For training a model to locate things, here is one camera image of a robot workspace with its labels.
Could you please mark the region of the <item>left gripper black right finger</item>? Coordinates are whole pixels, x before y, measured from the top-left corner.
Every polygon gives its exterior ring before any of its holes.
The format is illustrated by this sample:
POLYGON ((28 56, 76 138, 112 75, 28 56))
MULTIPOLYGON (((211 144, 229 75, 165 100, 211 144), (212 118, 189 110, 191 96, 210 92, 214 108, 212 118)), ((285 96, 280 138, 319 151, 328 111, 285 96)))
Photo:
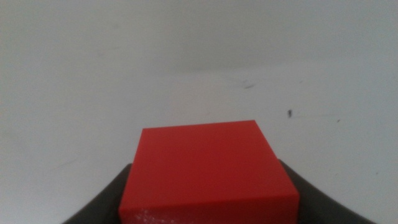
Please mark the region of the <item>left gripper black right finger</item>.
POLYGON ((300 195, 299 224, 376 224, 323 193, 281 159, 279 162, 300 195))

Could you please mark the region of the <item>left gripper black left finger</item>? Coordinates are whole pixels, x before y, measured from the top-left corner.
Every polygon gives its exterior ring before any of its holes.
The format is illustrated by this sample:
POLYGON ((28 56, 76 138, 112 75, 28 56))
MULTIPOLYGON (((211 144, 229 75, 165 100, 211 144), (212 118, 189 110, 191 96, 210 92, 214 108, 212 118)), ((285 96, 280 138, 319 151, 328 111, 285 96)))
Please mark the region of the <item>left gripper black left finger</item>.
POLYGON ((131 170, 128 164, 90 202, 63 224, 120 224, 118 208, 131 170))

